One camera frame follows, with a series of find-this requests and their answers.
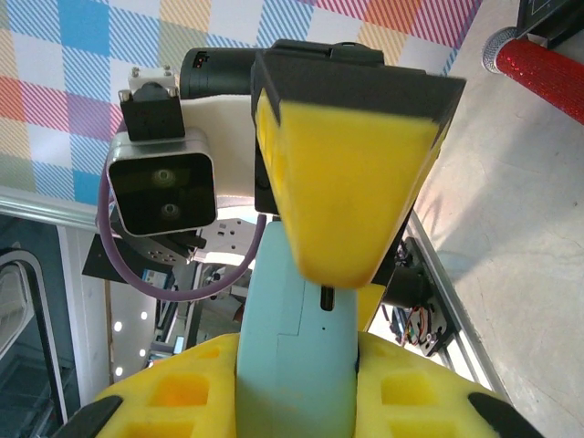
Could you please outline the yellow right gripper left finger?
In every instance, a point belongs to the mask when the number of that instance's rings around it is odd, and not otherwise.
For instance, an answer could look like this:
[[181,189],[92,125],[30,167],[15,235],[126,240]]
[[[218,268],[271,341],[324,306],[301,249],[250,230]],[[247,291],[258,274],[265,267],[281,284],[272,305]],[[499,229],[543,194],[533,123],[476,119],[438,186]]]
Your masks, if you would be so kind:
[[222,335],[109,386],[57,438],[236,438],[237,345]]

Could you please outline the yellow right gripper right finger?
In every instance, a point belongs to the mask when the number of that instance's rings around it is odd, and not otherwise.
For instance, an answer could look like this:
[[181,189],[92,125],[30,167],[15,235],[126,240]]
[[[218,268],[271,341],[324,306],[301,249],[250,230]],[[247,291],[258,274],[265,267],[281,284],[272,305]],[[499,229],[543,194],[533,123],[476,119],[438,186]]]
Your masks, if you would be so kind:
[[375,335],[359,336],[355,438],[544,438],[500,395]]

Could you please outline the black grey chessboard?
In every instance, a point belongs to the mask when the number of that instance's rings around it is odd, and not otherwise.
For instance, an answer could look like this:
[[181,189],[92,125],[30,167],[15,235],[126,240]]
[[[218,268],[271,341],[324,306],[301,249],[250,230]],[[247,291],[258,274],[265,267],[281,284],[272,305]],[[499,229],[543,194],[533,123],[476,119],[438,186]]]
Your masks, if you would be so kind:
[[555,48],[584,30],[584,0],[520,0],[516,36],[542,37]]

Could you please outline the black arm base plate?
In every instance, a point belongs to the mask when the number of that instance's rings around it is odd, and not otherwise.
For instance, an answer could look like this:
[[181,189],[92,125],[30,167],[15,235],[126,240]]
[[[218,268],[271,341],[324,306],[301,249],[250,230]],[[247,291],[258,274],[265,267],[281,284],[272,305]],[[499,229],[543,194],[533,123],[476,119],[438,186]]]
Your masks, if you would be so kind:
[[415,347],[425,357],[442,351],[454,334],[438,282],[413,237],[400,243],[382,305],[396,342]]

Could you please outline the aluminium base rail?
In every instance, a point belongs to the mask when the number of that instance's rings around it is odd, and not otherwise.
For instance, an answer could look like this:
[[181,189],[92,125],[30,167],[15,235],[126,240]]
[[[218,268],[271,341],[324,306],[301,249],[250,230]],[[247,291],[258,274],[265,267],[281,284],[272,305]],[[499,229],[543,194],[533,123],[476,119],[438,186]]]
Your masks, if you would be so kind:
[[416,214],[411,214],[407,224],[404,239],[408,236],[418,241],[423,258],[438,282],[447,312],[454,322],[454,334],[445,348],[427,358],[440,361],[449,370],[483,385],[509,401],[505,385],[499,378],[462,301],[456,294],[453,282],[448,277]]

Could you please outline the aluminium frame post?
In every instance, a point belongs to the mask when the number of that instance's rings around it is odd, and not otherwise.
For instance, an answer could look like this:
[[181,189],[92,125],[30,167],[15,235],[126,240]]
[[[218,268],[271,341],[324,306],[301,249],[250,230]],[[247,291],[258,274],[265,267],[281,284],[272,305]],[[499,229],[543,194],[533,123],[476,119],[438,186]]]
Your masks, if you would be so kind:
[[96,233],[97,207],[0,186],[0,214]]

